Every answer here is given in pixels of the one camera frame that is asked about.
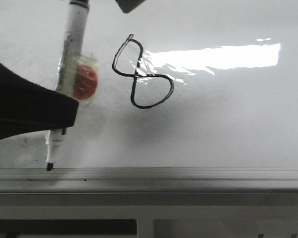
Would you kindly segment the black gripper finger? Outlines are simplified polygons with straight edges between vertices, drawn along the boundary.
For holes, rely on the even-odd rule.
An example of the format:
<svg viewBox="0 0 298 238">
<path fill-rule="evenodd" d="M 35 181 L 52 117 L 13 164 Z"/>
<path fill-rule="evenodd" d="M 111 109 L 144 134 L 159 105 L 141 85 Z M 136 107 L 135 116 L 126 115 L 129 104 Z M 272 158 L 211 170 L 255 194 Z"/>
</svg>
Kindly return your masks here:
<svg viewBox="0 0 298 238">
<path fill-rule="evenodd" d="M 0 140 L 72 127 L 78 101 L 41 87 L 0 63 Z"/>
<path fill-rule="evenodd" d="M 123 13 L 130 13 L 146 0 L 115 0 Z"/>
</svg>

